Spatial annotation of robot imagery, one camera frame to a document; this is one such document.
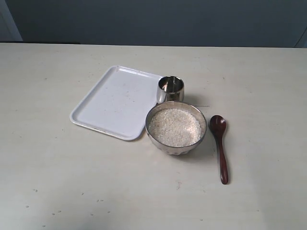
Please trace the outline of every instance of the table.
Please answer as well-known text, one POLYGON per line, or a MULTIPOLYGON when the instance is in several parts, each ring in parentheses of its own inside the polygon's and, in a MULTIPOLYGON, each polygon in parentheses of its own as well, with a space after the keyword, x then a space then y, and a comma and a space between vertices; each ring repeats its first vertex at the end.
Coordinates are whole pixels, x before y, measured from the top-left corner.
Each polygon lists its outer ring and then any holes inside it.
POLYGON ((0 229, 306 229, 306 75, 307 49, 0 44, 0 229), (112 65, 227 119, 229 185, 210 132, 174 157, 70 122, 112 65))

